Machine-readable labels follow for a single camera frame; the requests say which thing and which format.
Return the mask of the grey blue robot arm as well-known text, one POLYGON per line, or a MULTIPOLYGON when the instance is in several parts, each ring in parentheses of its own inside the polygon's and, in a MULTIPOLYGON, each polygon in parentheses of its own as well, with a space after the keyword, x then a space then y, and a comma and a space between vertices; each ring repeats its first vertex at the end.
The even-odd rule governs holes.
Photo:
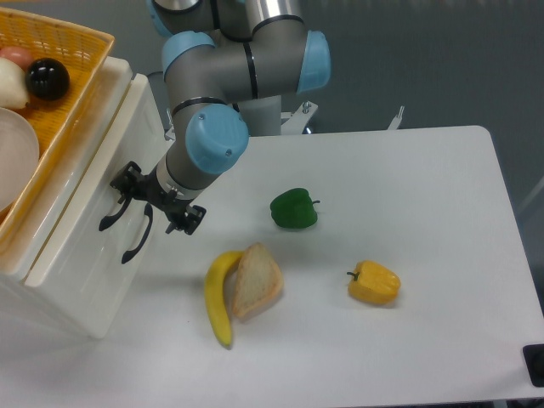
POLYGON ((205 216, 196 197, 231 169, 249 130, 236 105, 323 88, 332 73, 326 37, 295 1, 151 1, 175 140, 148 174, 134 162, 111 180, 120 206, 143 201, 170 230, 191 234, 205 216))

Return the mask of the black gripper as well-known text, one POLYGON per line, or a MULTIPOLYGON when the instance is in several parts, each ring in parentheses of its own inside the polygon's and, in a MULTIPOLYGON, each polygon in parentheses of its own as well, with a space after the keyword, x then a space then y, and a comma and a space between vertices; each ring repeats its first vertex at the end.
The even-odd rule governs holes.
POLYGON ((132 199, 146 199, 151 205, 163 211, 169 222, 165 232, 182 231, 193 235, 207 214, 201 206, 191 206, 190 201, 177 199, 177 193, 166 192, 159 184, 156 170, 144 176, 139 165, 130 161, 111 180, 110 186, 120 193, 118 204, 132 199))

